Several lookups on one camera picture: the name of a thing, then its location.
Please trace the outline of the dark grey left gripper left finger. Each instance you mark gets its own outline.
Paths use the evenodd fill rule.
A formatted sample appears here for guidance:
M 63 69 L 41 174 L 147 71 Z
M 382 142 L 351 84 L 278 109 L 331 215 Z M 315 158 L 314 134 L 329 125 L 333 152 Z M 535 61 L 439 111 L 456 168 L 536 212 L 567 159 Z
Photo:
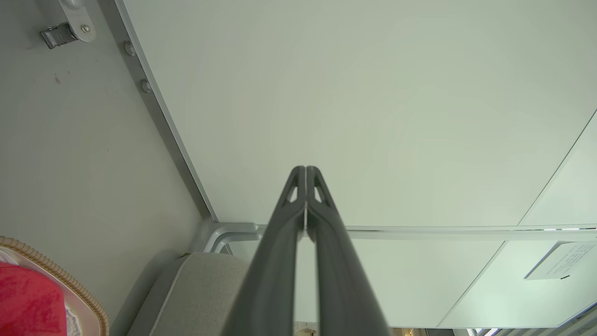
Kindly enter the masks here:
M 306 168 L 290 172 L 237 294 L 222 336 L 292 336 L 298 236 L 306 204 Z

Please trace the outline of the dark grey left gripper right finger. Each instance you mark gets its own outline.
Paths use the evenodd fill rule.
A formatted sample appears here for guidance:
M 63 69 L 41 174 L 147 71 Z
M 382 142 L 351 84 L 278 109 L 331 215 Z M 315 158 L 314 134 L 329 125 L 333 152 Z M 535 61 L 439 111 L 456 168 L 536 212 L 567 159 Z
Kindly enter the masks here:
M 306 169 L 306 229 L 316 248 L 320 336 L 391 336 L 319 168 Z

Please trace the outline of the red garment with white bands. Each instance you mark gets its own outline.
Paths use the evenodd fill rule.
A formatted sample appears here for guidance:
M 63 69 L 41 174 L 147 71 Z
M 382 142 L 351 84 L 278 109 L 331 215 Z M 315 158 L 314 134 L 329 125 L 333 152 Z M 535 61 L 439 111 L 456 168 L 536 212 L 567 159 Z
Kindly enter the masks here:
M 38 272 L 0 262 L 0 336 L 68 336 L 60 287 Z

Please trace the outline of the grey fabric sofa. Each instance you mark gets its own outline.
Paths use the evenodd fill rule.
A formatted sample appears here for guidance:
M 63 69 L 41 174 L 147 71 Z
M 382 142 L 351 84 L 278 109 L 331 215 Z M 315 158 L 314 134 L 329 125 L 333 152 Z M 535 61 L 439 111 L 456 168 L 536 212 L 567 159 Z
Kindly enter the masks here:
M 158 275 L 126 336 L 220 336 L 249 263 L 193 253 Z

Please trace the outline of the white cloth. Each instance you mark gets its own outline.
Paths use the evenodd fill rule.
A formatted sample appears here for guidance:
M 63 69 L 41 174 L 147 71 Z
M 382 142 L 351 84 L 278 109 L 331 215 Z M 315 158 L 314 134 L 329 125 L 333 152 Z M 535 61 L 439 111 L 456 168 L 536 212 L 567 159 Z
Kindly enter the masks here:
M 66 335 L 67 336 L 84 336 L 83 328 L 75 311 L 65 304 L 66 313 Z

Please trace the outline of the wicker-rimmed white laundry basket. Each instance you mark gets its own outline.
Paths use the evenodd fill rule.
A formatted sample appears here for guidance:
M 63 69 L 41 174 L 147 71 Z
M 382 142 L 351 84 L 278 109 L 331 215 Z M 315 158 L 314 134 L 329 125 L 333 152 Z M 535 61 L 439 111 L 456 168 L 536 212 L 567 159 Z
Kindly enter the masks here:
M 38 272 L 58 285 L 66 306 L 79 321 L 81 336 L 110 336 L 110 321 L 105 309 L 96 298 L 61 266 L 14 238 L 0 236 L 0 251 L 32 271 Z

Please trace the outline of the white paper notice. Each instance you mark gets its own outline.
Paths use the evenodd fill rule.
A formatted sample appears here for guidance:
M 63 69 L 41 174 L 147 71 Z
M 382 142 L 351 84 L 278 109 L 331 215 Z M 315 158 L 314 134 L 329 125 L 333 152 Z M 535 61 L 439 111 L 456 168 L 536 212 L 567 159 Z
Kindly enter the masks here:
M 580 262 L 591 259 L 594 251 L 597 251 L 597 241 L 556 243 L 524 279 L 564 279 L 571 275 Z

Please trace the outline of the grey caster wheel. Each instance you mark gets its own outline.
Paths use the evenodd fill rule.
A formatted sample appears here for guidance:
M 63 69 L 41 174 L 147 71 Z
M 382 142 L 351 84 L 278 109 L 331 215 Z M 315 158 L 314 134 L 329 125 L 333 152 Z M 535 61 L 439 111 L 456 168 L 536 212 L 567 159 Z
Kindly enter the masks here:
M 85 7 L 85 0 L 35 0 L 44 20 L 39 32 L 49 49 L 75 42 L 96 40 L 97 30 Z

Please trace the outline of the aluminium frame rail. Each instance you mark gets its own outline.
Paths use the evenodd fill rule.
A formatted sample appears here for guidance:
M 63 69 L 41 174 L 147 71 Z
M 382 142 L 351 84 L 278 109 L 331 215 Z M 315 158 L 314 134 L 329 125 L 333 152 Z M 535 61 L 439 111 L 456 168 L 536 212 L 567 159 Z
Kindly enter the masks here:
M 200 213 L 202 219 L 211 218 L 211 213 L 201 196 L 200 189 L 198 189 L 192 173 L 188 168 L 187 162 L 180 150 L 175 136 L 167 123 L 167 119 L 163 114 L 157 98 L 154 93 L 147 93 L 141 88 L 141 81 L 146 79 L 146 73 L 137 56 L 130 56 L 125 51 L 125 42 L 131 41 L 130 34 L 128 34 L 122 17 L 118 11 L 115 0 L 98 0 L 99 7 L 102 9 L 103 15 L 106 17 L 107 25 L 111 30 L 111 34 L 117 43 L 117 49 L 121 53 L 122 59 L 126 64 L 128 73 L 132 77 L 134 87 L 140 94 L 141 100 L 151 116 L 152 122 L 161 138 L 161 143 L 166 147 L 169 155 L 168 161 L 171 162 L 177 169 L 179 180 L 184 183 L 189 195 Z
M 258 241 L 266 225 L 255 223 L 211 223 L 200 252 L 233 255 L 230 243 Z M 439 240 L 439 241 L 549 241 L 597 240 L 597 224 L 544 225 L 530 227 L 373 227 L 347 226 L 353 239 Z

